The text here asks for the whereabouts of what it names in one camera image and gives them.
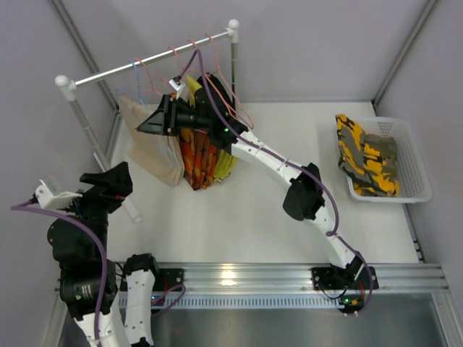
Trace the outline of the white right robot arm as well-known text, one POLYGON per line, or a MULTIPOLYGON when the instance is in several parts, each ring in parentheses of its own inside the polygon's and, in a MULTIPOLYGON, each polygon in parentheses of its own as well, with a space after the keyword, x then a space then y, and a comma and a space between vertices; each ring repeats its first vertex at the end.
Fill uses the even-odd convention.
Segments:
POLYGON ((283 187, 285 213, 318 230, 334 280, 347 287, 365 278, 365 288, 374 290, 372 268, 339 231, 339 208, 333 194, 322 182, 319 168, 313 163, 306 166, 295 163, 272 150, 217 103, 208 85, 197 90, 193 99, 190 103, 163 95, 158 108, 137 127, 137 131, 174 136, 182 129, 204 130, 216 147, 258 168, 283 187))

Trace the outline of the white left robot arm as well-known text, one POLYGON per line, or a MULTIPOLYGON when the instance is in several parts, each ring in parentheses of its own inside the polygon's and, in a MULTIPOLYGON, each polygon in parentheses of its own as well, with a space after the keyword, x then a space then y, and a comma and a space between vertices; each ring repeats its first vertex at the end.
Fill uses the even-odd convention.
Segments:
POLYGON ((150 253, 134 254, 124 264, 127 306, 119 308, 116 263, 106 256, 109 214, 133 191, 129 165, 107 172, 84 173, 79 191, 47 232, 59 263, 59 295, 71 318, 92 346, 153 346, 151 295, 159 267, 150 253))

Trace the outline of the blue wire hanger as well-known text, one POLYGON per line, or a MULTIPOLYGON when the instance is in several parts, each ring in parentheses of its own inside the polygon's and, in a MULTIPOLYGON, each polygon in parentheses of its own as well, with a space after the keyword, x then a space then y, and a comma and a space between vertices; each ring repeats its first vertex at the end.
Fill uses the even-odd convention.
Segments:
MULTIPOLYGON (((140 65, 137 62, 134 63, 132 61, 132 58, 128 59, 127 62, 131 64, 133 70, 135 71, 136 90, 133 93, 122 93, 122 95, 136 96, 137 101, 142 105, 144 109, 145 116, 146 116, 145 119, 147 119, 152 114, 152 111, 149 109, 149 107, 144 101, 143 91, 142 91, 142 86, 141 86, 140 70, 139 70, 140 65)), ((152 148, 156 148, 157 152, 159 154, 162 154, 162 156, 165 159, 167 159, 167 161, 170 164, 172 164, 173 167, 180 168, 178 155, 175 154, 174 151, 171 149, 169 142, 167 140, 160 140, 158 138, 151 137, 150 142, 151 142, 152 148)))

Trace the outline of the green yellow camouflage trousers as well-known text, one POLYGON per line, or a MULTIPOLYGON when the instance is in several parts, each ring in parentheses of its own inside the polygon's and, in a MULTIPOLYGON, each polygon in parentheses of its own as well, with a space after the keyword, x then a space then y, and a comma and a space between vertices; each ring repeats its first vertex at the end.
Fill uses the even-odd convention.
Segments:
POLYGON ((336 118, 338 167, 363 197, 399 196, 399 161, 396 140, 366 132, 344 114, 336 118))

